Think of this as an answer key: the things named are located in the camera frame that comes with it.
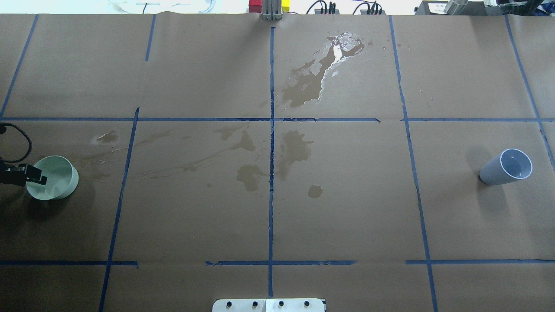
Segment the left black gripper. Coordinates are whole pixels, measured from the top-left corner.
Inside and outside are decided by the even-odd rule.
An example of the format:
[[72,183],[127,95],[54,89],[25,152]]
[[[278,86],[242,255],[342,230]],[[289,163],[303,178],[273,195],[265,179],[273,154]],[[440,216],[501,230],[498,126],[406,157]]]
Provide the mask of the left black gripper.
[[28,182],[38,185],[47,184],[47,176],[35,166],[20,164],[19,166],[9,165],[4,161],[0,162],[0,183],[6,185],[25,186]]

